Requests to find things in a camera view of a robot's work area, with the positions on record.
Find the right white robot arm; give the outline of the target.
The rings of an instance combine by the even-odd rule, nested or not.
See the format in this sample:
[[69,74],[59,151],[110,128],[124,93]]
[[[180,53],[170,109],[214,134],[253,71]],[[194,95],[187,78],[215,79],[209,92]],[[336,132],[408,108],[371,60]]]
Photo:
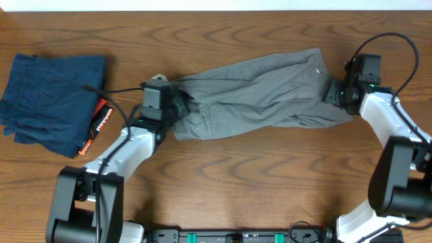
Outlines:
[[331,80],[323,101],[359,115],[372,127],[383,151],[368,187],[368,199],[337,218],[323,242],[372,242],[395,227],[431,217],[431,137],[403,110],[395,92],[376,82]]

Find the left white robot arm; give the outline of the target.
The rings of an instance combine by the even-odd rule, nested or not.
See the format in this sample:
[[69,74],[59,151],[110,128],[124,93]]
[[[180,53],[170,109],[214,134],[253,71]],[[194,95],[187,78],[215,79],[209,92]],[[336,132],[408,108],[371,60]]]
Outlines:
[[148,242],[143,225],[124,220],[124,185],[189,110],[167,81],[149,80],[141,89],[143,102],[124,117],[118,139],[85,166],[59,172],[47,242]]

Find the grey shorts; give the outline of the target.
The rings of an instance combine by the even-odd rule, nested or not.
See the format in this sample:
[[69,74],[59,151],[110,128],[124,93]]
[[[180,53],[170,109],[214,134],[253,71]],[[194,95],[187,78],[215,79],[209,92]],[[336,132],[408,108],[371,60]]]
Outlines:
[[190,114],[177,121],[178,140],[212,140],[259,128],[330,128],[352,121],[345,110],[325,103],[331,74],[321,50],[276,53],[183,76]]

